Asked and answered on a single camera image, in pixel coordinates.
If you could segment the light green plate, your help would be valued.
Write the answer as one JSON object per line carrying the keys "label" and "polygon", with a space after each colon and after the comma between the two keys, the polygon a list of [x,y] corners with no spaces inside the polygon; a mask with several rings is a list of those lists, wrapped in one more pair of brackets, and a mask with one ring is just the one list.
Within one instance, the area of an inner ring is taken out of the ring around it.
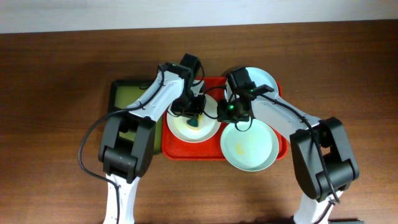
{"label": "light green plate", "polygon": [[258,172],[270,167],[279,153],[279,138],[266,123],[257,119],[227,125],[220,139],[225,159],[237,169]]}

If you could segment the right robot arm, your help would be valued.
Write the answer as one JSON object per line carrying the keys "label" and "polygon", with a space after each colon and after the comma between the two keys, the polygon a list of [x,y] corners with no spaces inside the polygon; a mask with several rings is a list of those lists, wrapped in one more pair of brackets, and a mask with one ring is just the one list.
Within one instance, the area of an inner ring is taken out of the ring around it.
{"label": "right robot arm", "polygon": [[302,189],[300,206],[287,223],[329,223],[342,193],[359,177],[359,167],[343,123],[310,116],[283,100],[268,85],[227,86],[217,118],[237,124],[261,121],[291,146],[295,178]]}

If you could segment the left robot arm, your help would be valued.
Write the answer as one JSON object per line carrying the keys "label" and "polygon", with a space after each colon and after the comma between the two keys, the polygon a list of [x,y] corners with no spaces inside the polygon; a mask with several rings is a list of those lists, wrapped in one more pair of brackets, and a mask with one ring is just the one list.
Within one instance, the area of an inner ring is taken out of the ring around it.
{"label": "left robot arm", "polygon": [[98,159],[108,183],[105,223],[134,223],[137,185],[154,154],[156,123],[165,112],[188,119],[201,114],[205,99],[199,92],[204,81],[195,77],[202,68],[199,59],[160,65],[142,96],[104,117]]}

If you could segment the white plate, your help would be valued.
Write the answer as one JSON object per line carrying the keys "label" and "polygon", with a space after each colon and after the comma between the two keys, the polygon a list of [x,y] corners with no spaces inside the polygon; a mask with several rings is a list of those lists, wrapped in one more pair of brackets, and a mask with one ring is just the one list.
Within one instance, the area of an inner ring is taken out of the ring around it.
{"label": "white plate", "polygon": [[172,134],[179,140],[189,143],[199,143],[213,137],[219,130],[221,123],[216,119],[211,119],[205,114],[198,117],[198,126],[189,125],[189,118],[174,115],[171,106],[167,110],[167,126]]}

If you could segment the light blue plate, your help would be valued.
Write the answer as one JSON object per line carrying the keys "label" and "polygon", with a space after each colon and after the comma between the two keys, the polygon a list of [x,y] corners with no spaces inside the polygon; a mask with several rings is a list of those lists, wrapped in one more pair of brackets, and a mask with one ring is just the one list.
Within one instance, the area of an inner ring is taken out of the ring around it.
{"label": "light blue plate", "polygon": [[243,69],[247,71],[251,81],[254,82],[256,86],[266,84],[272,87],[275,90],[275,92],[280,95],[280,87],[268,72],[256,67],[239,67],[234,69],[233,71],[243,70]]}

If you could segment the green yellow sponge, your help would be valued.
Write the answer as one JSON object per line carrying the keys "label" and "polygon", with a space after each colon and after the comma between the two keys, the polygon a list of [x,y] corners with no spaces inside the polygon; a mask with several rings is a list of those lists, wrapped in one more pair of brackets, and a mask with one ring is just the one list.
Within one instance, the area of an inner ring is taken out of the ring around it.
{"label": "green yellow sponge", "polygon": [[186,120],[186,124],[189,127],[198,128],[199,127],[199,120],[198,120],[198,118],[190,118],[190,119]]}

